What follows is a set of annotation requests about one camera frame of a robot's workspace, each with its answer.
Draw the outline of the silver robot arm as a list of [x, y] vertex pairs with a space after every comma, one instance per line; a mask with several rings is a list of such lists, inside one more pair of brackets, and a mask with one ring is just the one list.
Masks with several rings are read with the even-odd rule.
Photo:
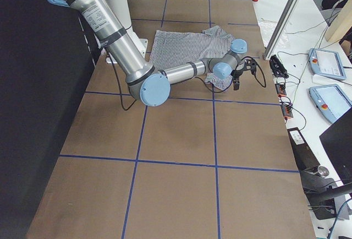
[[130, 28], [127, 0], [47, 0], [80, 12], [94, 31], [100, 46], [113, 57], [125, 73], [125, 82], [132, 97], [146, 106], [159, 106], [169, 97], [171, 85], [199, 75], [213, 73], [220, 79], [231, 77], [231, 85], [239, 88], [244, 71], [255, 73], [254, 59], [246, 56], [247, 43], [232, 41], [229, 51], [221, 58], [202, 58], [169, 69], [156, 69], [142, 55], [141, 41]]

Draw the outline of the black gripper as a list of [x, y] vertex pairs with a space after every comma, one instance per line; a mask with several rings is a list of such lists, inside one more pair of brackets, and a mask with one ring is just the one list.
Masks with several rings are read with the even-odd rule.
[[251, 74], [256, 77], [257, 62], [254, 58], [243, 58], [238, 66], [231, 72], [233, 80], [233, 90], [239, 90], [240, 88], [240, 76], [245, 72], [250, 71]]

